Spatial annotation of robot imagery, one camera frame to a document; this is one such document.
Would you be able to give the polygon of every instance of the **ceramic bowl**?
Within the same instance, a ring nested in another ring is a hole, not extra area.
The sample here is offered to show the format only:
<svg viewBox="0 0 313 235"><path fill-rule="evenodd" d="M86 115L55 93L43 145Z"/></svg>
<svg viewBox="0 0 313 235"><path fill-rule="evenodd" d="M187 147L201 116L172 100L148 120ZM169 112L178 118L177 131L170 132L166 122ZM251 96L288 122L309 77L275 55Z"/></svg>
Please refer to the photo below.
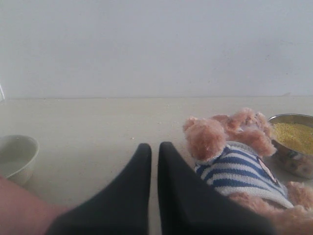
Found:
<svg viewBox="0 0 313 235"><path fill-rule="evenodd" d="M29 136L0 138L0 175L24 185L33 174L38 151L38 142Z"/></svg>
<svg viewBox="0 0 313 235"><path fill-rule="evenodd" d="M269 119L272 124L297 123L313 128L313 117L301 114L281 114ZM306 155L290 149L287 146L273 140L277 152L273 155L276 162L286 171L293 175L313 179L313 155Z"/></svg>

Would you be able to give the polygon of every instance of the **white bowl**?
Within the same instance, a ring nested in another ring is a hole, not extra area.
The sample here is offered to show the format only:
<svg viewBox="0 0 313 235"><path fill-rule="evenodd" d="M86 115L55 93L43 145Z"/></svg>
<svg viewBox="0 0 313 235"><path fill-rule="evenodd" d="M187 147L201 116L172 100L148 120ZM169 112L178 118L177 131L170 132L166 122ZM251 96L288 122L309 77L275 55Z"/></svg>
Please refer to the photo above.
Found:
<svg viewBox="0 0 313 235"><path fill-rule="evenodd" d="M22 186L32 176L39 152L38 142L29 136L0 138L0 175Z"/></svg>

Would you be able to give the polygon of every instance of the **skin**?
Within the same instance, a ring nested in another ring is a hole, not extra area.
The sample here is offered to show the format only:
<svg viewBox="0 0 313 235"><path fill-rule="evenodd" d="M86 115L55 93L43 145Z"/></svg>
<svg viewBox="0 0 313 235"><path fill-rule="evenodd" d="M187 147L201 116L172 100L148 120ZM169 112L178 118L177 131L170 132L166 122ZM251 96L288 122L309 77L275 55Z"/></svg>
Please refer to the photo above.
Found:
<svg viewBox="0 0 313 235"><path fill-rule="evenodd" d="M44 235L68 208L50 205L0 176L0 234Z"/></svg>

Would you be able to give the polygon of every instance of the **countertop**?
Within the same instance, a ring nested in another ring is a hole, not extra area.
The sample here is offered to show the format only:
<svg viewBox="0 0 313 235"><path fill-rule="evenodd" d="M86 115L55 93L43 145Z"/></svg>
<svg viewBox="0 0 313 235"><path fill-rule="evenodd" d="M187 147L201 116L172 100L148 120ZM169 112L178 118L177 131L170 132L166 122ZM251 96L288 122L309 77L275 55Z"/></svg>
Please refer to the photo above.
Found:
<svg viewBox="0 0 313 235"><path fill-rule="evenodd" d="M171 141L191 165L182 125L191 115L207 118L250 107L267 117L281 113L313 115L313 97L33 99L0 103L1 135L36 138L40 152L25 188L62 205L79 204L105 187L127 164L139 143L153 151L150 230L160 234L157 154ZM291 176L269 161L282 181Z"/></svg>

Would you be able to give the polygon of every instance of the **white wall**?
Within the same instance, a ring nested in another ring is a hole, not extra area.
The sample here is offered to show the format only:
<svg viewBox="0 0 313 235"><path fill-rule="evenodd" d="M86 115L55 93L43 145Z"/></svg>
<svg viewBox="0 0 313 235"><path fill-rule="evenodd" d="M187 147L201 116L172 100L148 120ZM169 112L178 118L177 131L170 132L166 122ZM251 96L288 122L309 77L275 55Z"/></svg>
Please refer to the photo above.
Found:
<svg viewBox="0 0 313 235"><path fill-rule="evenodd" d="M1 0L6 98L313 95L313 0Z"/></svg>

